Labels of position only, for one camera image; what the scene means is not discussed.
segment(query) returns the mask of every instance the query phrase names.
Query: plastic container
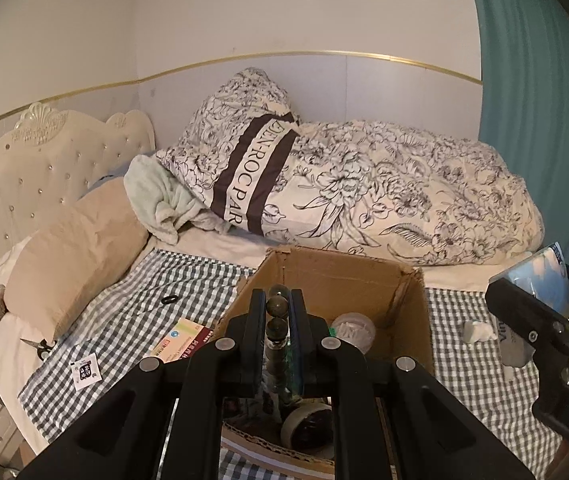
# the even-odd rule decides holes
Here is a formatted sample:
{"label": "plastic container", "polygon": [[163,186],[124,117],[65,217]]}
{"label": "plastic container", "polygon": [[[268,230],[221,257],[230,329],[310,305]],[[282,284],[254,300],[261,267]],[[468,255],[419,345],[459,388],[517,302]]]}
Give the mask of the plastic container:
{"label": "plastic container", "polygon": [[335,337],[356,346],[363,354],[371,349],[375,339],[373,321],[357,312],[337,317],[331,328],[335,330]]}

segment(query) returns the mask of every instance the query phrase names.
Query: scissors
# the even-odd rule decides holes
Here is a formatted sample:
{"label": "scissors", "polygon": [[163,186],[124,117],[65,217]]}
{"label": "scissors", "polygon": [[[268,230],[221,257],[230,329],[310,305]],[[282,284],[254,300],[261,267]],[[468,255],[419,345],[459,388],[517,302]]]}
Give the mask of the scissors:
{"label": "scissors", "polygon": [[38,352],[38,358],[40,359],[40,361],[44,361],[47,357],[49,357],[51,350],[53,350],[53,346],[47,345],[46,339],[43,339],[39,343],[36,343],[35,341],[29,341],[29,339],[22,339],[22,338],[20,338],[20,341],[35,348]]}

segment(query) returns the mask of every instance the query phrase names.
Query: teal curtain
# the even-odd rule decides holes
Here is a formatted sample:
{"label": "teal curtain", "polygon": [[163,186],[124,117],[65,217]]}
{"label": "teal curtain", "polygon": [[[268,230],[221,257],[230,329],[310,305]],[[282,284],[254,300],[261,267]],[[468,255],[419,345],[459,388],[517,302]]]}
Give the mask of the teal curtain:
{"label": "teal curtain", "polygon": [[480,140],[522,175],[569,263],[569,16],[557,0],[475,0]]}

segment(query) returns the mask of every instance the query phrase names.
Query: card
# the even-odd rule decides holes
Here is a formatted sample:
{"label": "card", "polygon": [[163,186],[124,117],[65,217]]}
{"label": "card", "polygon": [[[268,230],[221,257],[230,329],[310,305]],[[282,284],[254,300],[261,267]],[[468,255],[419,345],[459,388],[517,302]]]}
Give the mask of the card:
{"label": "card", "polygon": [[101,381],[102,376],[100,375],[96,355],[90,354],[84,359],[74,362],[71,365],[71,375],[77,392],[82,388]]}

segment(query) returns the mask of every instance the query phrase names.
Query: beige pillow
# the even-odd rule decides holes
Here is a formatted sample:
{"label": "beige pillow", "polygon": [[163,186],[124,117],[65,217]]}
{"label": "beige pillow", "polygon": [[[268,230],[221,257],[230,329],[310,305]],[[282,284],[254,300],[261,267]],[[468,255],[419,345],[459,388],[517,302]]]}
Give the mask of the beige pillow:
{"label": "beige pillow", "polygon": [[106,287],[113,285],[144,247],[122,178],[67,206],[40,229],[20,254],[8,279],[8,311],[57,340]]}

